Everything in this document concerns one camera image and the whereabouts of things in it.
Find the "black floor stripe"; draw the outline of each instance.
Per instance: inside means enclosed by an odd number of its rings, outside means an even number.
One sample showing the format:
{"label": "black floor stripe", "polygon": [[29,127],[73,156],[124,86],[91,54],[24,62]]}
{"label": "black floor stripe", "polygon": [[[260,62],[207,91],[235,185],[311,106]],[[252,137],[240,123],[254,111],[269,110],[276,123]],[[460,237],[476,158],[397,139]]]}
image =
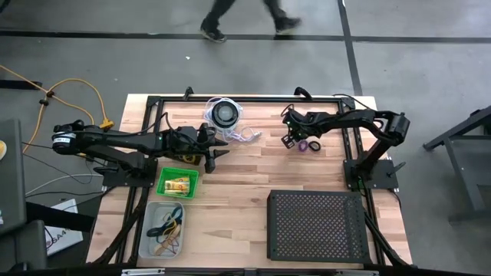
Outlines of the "black floor stripe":
{"label": "black floor stripe", "polygon": [[353,42],[375,43],[454,43],[454,44],[488,44],[491,38],[430,38],[430,37],[378,37],[352,36]]}
{"label": "black floor stripe", "polygon": [[360,76],[358,75],[358,67],[356,66],[356,58],[354,57],[353,42],[351,41],[350,25],[346,8],[343,0],[338,0],[339,15],[341,16],[341,25],[343,27],[344,44],[346,45],[346,54],[348,55],[348,66],[350,68],[351,82],[353,83],[353,91],[355,96],[362,96]]}
{"label": "black floor stripe", "polygon": [[[0,36],[23,38],[106,38],[106,39],[184,39],[201,40],[201,34],[150,34],[150,33],[113,33],[88,31],[12,31],[0,30]],[[228,34],[228,40],[256,41],[343,41],[342,35],[273,35],[273,34]]]}

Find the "green plastic bin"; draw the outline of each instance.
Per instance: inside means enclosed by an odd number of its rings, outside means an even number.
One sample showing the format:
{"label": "green plastic bin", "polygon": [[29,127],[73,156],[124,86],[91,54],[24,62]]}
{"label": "green plastic bin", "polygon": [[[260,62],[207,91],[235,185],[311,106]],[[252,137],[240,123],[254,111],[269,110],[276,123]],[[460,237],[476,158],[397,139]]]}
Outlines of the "green plastic bin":
{"label": "green plastic bin", "polygon": [[[165,194],[166,180],[177,179],[180,177],[189,177],[189,194],[184,195],[167,195]],[[171,196],[178,197],[182,199],[192,199],[194,198],[194,193],[198,186],[199,172],[192,169],[178,169],[178,168],[162,168],[160,172],[159,184],[157,185],[157,195],[159,196]]]}

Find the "concrete floor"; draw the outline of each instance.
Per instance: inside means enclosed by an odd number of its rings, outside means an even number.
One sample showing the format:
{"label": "concrete floor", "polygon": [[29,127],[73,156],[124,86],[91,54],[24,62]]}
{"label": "concrete floor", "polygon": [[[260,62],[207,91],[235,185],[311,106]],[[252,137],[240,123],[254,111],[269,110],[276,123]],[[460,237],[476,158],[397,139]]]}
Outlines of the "concrete floor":
{"label": "concrete floor", "polygon": [[[195,34],[213,0],[17,0],[0,15],[0,28],[36,31],[122,31]],[[491,2],[431,0],[391,2],[345,0],[353,35],[491,37]],[[302,35],[343,35],[335,0],[288,0],[285,9],[305,20]],[[260,1],[238,1],[222,20],[227,34],[272,34],[272,21]],[[398,173],[404,222],[414,264],[422,268],[491,274],[491,224],[450,226],[448,215],[467,210],[446,151],[426,153],[421,144],[491,103],[489,44],[354,43],[364,95],[375,96],[380,110],[404,111],[411,120],[406,142],[392,149]],[[120,123],[129,93],[291,94],[303,86],[312,94],[354,94],[343,41],[111,40],[0,37],[0,64],[48,87],[67,77],[97,86],[109,117]],[[0,79],[13,77],[0,71]],[[58,94],[86,107],[101,120],[94,93],[67,84]],[[41,92],[2,90],[0,117],[22,122],[24,141],[38,114]],[[48,107],[37,144],[50,145],[52,127],[82,114],[58,103]],[[28,154],[68,173],[87,173],[84,161],[48,149]],[[25,159],[26,189],[63,176]],[[79,185],[57,182],[39,192],[93,192],[101,178]],[[76,197],[78,201],[90,196]],[[53,205],[66,195],[42,195],[33,202]],[[94,214],[97,204],[81,212]],[[52,266],[83,261],[85,244],[55,255]]]}

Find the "metal mesh tray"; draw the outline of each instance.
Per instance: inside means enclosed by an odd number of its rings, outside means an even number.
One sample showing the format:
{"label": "metal mesh tray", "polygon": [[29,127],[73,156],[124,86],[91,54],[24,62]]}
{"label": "metal mesh tray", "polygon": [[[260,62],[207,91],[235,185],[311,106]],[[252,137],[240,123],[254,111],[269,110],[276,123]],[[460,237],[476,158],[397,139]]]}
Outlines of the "metal mesh tray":
{"label": "metal mesh tray", "polygon": [[371,263],[357,192],[272,190],[267,231],[273,261]]}

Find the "black shoe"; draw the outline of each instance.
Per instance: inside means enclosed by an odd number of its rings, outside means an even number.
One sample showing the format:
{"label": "black shoe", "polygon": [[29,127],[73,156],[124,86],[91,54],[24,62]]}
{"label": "black shoe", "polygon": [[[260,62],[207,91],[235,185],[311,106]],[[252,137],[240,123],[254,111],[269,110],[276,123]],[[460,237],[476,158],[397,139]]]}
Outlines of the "black shoe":
{"label": "black shoe", "polygon": [[227,37],[218,28],[208,29],[201,25],[201,34],[216,43],[223,43],[227,40]]}
{"label": "black shoe", "polygon": [[281,18],[275,23],[276,34],[286,35],[293,29],[300,26],[301,23],[302,20],[300,18]]}

